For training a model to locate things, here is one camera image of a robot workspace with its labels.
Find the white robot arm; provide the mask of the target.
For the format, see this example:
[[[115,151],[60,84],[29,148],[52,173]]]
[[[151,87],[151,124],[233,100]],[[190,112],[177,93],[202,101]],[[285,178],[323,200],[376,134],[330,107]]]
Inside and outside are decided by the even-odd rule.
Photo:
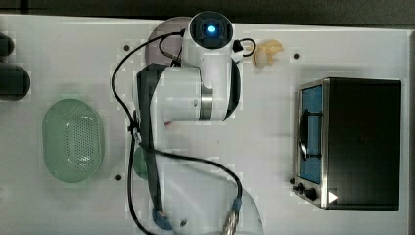
[[[169,145],[168,123],[225,121],[241,92],[233,26],[225,16],[198,13],[181,36],[179,66],[151,63],[133,86],[153,220],[173,235],[264,235],[254,199],[232,171],[210,172],[210,161],[174,154]]]

